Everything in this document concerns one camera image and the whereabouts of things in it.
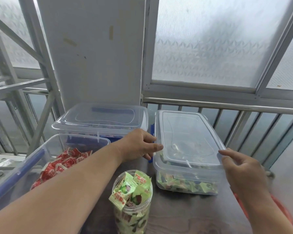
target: person's left hand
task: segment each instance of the person's left hand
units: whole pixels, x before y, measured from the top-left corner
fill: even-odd
[[[162,144],[153,143],[154,141],[156,137],[142,129],[136,129],[112,144],[120,151],[122,161],[125,162],[140,157],[151,160],[154,152],[163,149]]]

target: hand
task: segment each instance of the hand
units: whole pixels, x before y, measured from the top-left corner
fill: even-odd
[[[231,189],[245,205],[271,199],[266,173],[259,161],[232,149],[219,150],[219,153],[224,155],[223,166]]]
[[[162,144],[153,143],[154,141],[156,137],[142,129],[136,129],[112,144],[120,151],[122,161],[125,162],[140,157],[151,160],[154,152],[163,149]]]

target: forearm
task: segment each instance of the forearm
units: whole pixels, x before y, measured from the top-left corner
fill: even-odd
[[[272,200],[270,194],[242,200],[254,234],[293,234],[293,225]]]
[[[120,163],[112,144],[100,149],[2,209],[0,233],[77,233]]]

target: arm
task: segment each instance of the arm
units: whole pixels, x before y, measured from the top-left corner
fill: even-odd
[[[78,233],[117,167],[163,149],[137,129],[0,211],[0,233]]]
[[[231,149],[219,150],[228,182],[241,199],[254,234],[293,234],[293,226],[272,200],[260,163]]]

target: open plastic container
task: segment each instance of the open plastic container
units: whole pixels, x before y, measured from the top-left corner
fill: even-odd
[[[108,145],[110,141],[88,135],[57,134],[29,155],[0,181],[0,210],[27,193],[39,178],[47,162],[52,161],[68,147],[78,148],[81,152],[93,152]]]
[[[225,146],[200,113],[158,110],[157,143],[153,165],[159,188],[184,193],[215,195],[225,182],[219,149]]]
[[[148,129],[147,108],[142,106],[79,103],[52,127],[60,133],[87,134],[116,141],[134,129]]]

